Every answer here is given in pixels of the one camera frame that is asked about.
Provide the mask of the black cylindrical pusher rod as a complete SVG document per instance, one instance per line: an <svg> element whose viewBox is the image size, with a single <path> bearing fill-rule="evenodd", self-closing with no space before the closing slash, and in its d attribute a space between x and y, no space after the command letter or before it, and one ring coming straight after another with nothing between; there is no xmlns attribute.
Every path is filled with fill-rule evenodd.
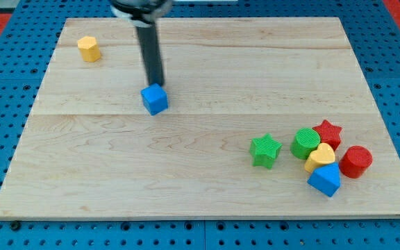
<svg viewBox="0 0 400 250"><path fill-rule="evenodd" d="M157 25L151 23L147 27L137 27L136 31L148 85L155 83L163 86L165 73L160 54Z"/></svg>

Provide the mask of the black and white robot end effector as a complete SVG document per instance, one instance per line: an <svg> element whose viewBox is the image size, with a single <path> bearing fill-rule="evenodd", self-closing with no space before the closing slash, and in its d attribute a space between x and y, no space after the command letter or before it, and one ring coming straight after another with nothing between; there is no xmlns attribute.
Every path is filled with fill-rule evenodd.
<svg viewBox="0 0 400 250"><path fill-rule="evenodd" d="M110 0L113 15L136 27L153 26L172 6L172 0Z"/></svg>

